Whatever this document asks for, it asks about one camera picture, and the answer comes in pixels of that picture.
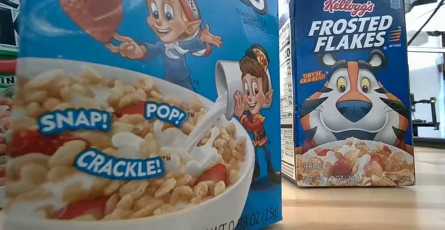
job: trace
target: kellogg's logo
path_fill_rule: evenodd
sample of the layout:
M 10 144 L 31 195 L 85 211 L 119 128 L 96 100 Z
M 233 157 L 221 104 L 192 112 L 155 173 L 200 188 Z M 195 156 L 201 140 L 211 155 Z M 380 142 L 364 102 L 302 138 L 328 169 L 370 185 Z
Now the kellogg's logo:
M 374 11 L 375 4 L 372 1 L 366 3 L 354 3 L 354 0 L 327 0 L 324 11 L 334 13 L 336 11 L 349 12 L 352 17 L 362 17 L 366 13 Z

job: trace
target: table surface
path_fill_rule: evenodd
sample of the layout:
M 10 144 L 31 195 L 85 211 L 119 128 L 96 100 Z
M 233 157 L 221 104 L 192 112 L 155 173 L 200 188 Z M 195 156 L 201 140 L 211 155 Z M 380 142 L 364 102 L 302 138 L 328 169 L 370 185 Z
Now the table surface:
M 272 229 L 445 230 L 445 150 L 418 147 L 412 188 L 296 188 L 283 182 Z

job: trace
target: tiger cartoon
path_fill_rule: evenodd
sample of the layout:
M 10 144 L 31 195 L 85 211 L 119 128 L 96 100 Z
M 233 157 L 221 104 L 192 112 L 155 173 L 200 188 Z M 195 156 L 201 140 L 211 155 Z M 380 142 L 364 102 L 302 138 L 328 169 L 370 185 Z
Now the tiger cartoon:
M 320 64 L 331 68 L 330 80 L 300 107 L 306 134 L 302 152 L 338 140 L 358 138 L 393 145 L 405 151 L 404 136 L 409 124 L 407 106 L 385 89 L 376 69 L 385 68 L 381 50 L 369 60 L 337 60 L 323 54 Z

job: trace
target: cartoon elf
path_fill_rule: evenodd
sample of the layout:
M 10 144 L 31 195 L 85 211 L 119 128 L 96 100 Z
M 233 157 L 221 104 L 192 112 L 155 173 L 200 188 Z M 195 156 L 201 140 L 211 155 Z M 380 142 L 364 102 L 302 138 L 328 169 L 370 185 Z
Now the cartoon elf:
M 211 45 L 221 47 L 222 38 L 210 33 L 209 25 L 201 29 L 201 14 L 195 0 L 146 0 L 147 23 L 159 37 L 155 44 L 138 44 L 132 38 L 115 35 L 119 47 L 109 47 L 114 53 L 130 59 L 149 61 L 162 56 L 164 79 L 194 90 L 186 54 L 208 56 Z
M 268 64 L 269 57 L 262 46 L 254 44 L 246 51 L 245 57 L 240 62 L 244 91 L 237 91 L 234 95 L 235 115 L 244 128 L 253 135 L 255 167 L 252 182 L 260 175 L 257 150 L 261 148 L 266 156 L 268 176 L 279 183 L 281 172 L 276 171 L 272 165 L 272 156 L 263 125 L 266 118 L 260 113 L 264 106 L 272 103 L 273 89 L 269 82 Z

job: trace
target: cereal box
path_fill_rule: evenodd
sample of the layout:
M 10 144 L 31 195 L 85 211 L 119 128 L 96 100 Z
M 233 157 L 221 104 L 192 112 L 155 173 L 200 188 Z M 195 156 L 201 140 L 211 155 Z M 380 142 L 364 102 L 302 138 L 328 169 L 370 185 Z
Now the cereal box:
M 299 186 L 412 186 L 403 0 L 286 0 L 282 170 Z
M 19 0 L 0 0 L 0 58 L 19 51 Z
M 282 219 L 277 0 L 22 0 L 8 229 Z
M 15 60 L 0 60 L 0 208 L 6 182 L 7 142 L 15 89 Z

